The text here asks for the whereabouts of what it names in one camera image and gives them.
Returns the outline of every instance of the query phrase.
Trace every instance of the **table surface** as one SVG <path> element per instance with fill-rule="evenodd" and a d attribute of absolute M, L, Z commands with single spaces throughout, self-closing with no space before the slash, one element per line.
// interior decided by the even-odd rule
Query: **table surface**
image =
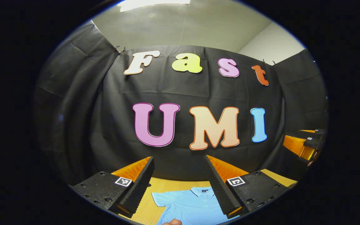
<path fill-rule="evenodd" d="M 290 186 L 291 184 L 297 183 L 297 181 L 282 177 L 267 169 L 263 169 L 261 171 L 286 187 Z M 152 192 L 163 193 L 166 191 L 189 190 L 193 187 L 210 187 L 209 181 L 174 181 L 155 177 L 151 178 L 150 184 L 151 187 L 148 187 L 146 189 L 136 213 L 132 216 L 131 219 L 127 217 L 125 218 L 145 225 L 156 225 L 156 223 L 159 221 L 161 214 L 165 211 L 166 207 L 156 206 L 151 194 Z"/>

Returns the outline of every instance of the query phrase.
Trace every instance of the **ceiling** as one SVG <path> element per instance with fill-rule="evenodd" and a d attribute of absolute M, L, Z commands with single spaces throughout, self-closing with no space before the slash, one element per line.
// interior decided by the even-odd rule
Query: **ceiling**
<path fill-rule="evenodd" d="M 233 0 L 191 0 L 189 5 L 145 6 L 120 13 L 113 6 L 93 22 L 114 45 L 197 45 L 238 53 L 271 20 Z"/>

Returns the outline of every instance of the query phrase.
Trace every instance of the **hand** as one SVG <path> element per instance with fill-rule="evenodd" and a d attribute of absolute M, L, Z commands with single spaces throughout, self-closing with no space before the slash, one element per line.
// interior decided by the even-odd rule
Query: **hand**
<path fill-rule="evenodd" d="M 178 219 L 172 219 L 170 222 L 166 222 L 162 225 L 183 225 L 183 223 Z"/>

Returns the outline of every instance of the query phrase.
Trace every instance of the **white wall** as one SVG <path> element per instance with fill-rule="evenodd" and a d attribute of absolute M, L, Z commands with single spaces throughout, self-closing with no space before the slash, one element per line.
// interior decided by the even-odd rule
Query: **white wall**
<path fill-rule="evenodd" d="M 240 54 L 255 58 L 267 64 L 274 65 L 305 49 L 295 37 L 280 25 L 272 22 L 253 40 L 251 40 Z"/>

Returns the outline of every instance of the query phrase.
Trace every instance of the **light blue polo shirt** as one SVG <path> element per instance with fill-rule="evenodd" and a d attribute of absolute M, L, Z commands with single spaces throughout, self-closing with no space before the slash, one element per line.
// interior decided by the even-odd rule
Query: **light blue polo shirt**
<path fill-rule="evenodd" d="M 156 225 L 172 219 L 180 220 L 183 225 L 216 225 L 231 219 L 223 215 L 215 193 L 211 187 L 193 187 L 185 191 L 152 193 L 155 204 L 166 206 Z"/>

